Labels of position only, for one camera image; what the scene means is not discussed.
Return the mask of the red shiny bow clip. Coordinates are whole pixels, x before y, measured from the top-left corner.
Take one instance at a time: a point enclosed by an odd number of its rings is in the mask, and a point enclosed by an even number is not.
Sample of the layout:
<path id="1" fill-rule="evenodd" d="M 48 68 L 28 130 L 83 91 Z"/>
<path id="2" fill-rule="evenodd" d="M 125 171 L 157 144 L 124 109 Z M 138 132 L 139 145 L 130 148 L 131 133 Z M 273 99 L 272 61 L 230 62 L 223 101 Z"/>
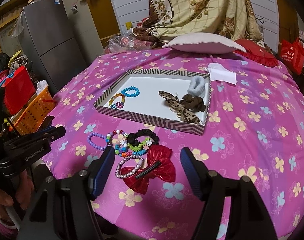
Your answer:
<path id="1" fill-rule="evenodd" d="M 145 168 L 139 169 L 128 178 L 122 180 L 128 188 L 139 194 L 146 194 L 149 182 L 152 179 L 172 183 L 176 179 L 175 166 L 171 161 L 172 150 L 166 146 L 153 145 L 149 148 Z"/>

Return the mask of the grey refrigerator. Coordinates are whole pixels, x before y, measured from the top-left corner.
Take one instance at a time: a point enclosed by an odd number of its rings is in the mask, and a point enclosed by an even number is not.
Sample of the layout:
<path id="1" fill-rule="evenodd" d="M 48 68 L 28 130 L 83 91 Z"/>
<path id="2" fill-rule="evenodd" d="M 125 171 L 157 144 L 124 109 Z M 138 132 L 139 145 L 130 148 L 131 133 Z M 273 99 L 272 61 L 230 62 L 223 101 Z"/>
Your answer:
<path id="1" fill-rule="evenodd" d="M 62 0 L 34 0 L 23 8 L 18 39 L 32 71 L 55 95 L 87 68 Z"/>

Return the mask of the black scrunchie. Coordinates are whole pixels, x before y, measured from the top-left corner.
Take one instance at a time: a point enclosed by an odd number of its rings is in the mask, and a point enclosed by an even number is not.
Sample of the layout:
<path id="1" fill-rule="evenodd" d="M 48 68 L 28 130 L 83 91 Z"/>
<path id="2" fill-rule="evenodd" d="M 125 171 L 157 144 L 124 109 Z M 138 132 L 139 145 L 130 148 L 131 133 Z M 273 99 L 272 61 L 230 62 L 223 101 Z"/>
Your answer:
<path id="1" fill-rule="evenodd" d="M 138 139 L 142 138 L 151 139 L 153 145 L 158 145 L 160 142 L 160 139 L 155 132 L 145 128 L 138 130 L 136 133 L 130 133 L 127 138 L 127 143 L 129 143 L 131 146 L 139 146 L 139 144 L 142 144 L 143 142 L 139 141 Z"/>

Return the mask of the red shopping bag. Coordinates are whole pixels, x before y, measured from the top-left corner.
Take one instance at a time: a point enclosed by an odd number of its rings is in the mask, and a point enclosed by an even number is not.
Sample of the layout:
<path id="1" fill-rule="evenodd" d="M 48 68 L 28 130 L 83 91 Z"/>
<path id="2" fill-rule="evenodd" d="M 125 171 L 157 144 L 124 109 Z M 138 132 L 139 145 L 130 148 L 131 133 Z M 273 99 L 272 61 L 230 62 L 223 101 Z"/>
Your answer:
<path id="1" fill-rule="evenodd" d="M 280 57 L 292 73 L 300 75 L 304 67 L 304 47 L 300 38 L 297 37 L 293 43 L 282 40 Z"/>

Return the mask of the leopard print bow scrunchie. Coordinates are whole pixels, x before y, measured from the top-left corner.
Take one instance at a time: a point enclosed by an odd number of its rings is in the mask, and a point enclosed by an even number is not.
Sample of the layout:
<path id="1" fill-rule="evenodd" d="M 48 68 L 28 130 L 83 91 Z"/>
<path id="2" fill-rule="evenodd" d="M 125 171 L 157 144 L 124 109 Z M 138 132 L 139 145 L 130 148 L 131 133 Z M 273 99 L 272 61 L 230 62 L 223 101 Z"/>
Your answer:
<path id="1" fill-rule="evenodd" d="M 201 97 L 186 94 L 182 99 L 179 99 L 165 91 L 159 91 L 159 96 L 166 101 L 166 104 L 181 121 L 202 125 L 202 120 L 196 115 L 198 112 L 204 113 L 206 111 L 206 104 Z"/>

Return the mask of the white pink pillow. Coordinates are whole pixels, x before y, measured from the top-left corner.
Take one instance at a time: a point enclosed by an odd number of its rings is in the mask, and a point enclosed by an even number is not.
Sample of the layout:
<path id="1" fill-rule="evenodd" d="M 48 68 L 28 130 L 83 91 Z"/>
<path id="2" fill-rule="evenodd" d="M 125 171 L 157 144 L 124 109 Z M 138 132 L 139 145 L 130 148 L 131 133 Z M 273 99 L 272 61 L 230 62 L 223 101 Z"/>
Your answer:
<path id="1" fill-rule="evenodd" d="M 246 53 L 246 49 L 233 40 L 224 36 L 211 33 L 189 33 L 177 36 L 163 48 L 201 54 L 226 54 L 240 50 Z"/>

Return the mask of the pink floral bedsheet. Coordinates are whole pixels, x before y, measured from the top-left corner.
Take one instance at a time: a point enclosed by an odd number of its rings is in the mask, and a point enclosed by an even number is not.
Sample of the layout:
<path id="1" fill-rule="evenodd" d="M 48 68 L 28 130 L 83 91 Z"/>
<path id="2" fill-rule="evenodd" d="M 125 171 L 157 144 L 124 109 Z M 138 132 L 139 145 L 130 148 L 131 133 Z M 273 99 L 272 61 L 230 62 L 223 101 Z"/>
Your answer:
<path id="1" fill-rule="evenodd" d="M 237 83 L 214 81 L 208 123 L 201 136 L 99 114 L 95 100 L 130 69 L 203 73 L 220 63 Z M 170 148 L 176 179 L 150 181 L 136 193 L 111 174 L 92 204 L 96 213 L 145 239 L 190 239 L 202 210 L 180 163 L 189 147 L 196 159 L 227 178 L 248 176 L 259 191 L 279 237 L 292 233 L 304 217 L 304 96 L 284 64 L 265 67 L 237 54 L 184 54 L 170 49 L 97 57 L 56 94 L 54 126 L 66 135 L 52 144 L 43 161 L 57 178 L 72 176 L 100 156 L 88 142 L 91 132 L 106 134 L 142 128 Z"/>

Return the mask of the red ruffled cushion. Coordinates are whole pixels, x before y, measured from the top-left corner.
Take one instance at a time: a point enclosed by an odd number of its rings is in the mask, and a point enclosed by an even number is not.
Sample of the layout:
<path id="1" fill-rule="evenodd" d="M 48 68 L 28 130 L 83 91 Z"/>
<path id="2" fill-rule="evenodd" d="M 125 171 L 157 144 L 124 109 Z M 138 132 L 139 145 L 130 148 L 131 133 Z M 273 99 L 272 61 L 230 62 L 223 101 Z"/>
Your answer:
<path id="1" fill-rule="evenodd" d="M 245 52 L 236 50 L 236 53 L 242 55 L 243 57 L 267 67 L 278 66 L 279 63 L 275 56 L 261 46 L 257 45 L 255 42 L 246 39 L 239 39 L 236 40 L 236 43 L 245 49 Z"/>

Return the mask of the striped cardboard tray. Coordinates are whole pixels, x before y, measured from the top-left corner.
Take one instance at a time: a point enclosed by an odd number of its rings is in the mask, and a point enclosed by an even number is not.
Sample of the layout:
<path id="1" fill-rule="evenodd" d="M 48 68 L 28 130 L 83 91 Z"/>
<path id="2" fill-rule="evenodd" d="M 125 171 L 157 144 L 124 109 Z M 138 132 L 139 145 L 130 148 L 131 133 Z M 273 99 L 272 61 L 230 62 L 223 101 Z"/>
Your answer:
<path id="1" fill-rule="evenodd" d="M 181 100 L 187 94 L 187 89 L 194 77 L 205 80 L 204 112 L 196 112 L 200 123 L 194 124 L 181 120 L 174 110 L 170 109 L 160 91 L 168 92 Z M 111 108 L 109 101 L 122 90 L 134 86 L 140 94 L 133 98 L 126 98 L 123 108 Z M 183 70 L 139 69 L 128 70 L 114 81 L 94 103 L 100 114 L 127 119 L 143 124 L 176 130 L 195 135 L 204 133 L 209 105 L 211 102 L 211 79 L 209 73 L 197 73 Z"/>

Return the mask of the grey fluffy scrunchie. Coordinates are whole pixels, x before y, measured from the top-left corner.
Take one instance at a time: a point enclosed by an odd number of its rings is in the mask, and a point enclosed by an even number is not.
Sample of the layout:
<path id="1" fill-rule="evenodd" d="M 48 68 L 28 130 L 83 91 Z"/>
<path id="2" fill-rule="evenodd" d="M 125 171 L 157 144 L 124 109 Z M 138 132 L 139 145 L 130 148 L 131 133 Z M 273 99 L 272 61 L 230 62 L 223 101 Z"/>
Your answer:
<path id="1" fill-rule="evenodd" d="M 204 98 L 205 96 L 205 79 L 202 76 L 194 76 L 191 79 L 187 93 L 194 97 Z"/>

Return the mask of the red box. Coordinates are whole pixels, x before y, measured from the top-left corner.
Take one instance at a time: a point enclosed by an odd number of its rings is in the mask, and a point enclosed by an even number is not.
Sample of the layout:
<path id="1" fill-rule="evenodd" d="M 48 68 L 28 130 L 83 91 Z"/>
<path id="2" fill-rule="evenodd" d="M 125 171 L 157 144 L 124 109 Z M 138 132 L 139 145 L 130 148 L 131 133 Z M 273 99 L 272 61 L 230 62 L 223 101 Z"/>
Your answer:
<path id="1" fill-rule="evenodd" d="M 13 72 L 13 77 L 5 80 L 4 104 L 11 115 L 17 114 L 35 94 L 35 87 L 25 66 Z"/>

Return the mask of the white folded paper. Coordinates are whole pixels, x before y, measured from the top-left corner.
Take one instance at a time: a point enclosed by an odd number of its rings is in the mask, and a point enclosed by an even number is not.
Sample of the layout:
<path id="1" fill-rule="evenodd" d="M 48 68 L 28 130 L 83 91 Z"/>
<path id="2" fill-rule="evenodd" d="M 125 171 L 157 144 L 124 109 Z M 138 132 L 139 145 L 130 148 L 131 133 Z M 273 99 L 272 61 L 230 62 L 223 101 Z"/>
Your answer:
<path id="1" fill-rule="evenodd" d="M 220 63 L 210 63 L 207 66 L 211 81 L 223 81 L 232 85 L 237 84 L 236 73 L 227 70 Z"/>

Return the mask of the clear plastic bag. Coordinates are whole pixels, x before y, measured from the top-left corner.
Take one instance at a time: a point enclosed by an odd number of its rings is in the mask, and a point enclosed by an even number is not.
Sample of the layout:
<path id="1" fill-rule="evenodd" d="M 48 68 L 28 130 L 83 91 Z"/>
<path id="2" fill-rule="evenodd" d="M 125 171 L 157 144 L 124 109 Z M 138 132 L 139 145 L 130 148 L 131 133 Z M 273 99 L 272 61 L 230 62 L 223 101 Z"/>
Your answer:
<path id="1" fill-rule="evenodd" d="M 103 54 L 121 53 L 125 51 L 142 51 L 152 47 L 149 41 L 141 41 L 129 30 L 124 34 L 113 35 L 104 48 Z"/>

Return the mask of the orange plastic basket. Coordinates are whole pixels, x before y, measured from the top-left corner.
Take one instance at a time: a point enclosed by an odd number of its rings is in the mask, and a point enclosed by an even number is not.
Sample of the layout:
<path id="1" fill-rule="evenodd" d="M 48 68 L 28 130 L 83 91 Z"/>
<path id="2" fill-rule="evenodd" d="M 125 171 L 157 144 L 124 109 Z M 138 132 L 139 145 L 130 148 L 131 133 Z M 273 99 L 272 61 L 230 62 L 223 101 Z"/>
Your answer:
<path id="1" fill-rule="evenodd" d="M 11 118 L 11 122 L 20 135 L 34 133 L 54 107 L 55 101 L 47 86 L 38 95 L 33 95 L 27 105 Z"/>

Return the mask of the floral beige quilt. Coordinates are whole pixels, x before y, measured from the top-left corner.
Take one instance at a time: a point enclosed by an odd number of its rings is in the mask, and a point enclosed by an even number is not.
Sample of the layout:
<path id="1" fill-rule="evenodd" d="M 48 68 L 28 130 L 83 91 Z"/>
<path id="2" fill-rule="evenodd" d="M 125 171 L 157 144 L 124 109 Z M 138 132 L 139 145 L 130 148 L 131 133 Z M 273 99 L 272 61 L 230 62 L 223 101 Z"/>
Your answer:
<path id="1" fill-rule="evenodd" d="M 140 40 L 166 44 L 189 33 L 262 40 L 250 0 L 149 0 L 149 5 L 149 17 L 132 30 Z"/>

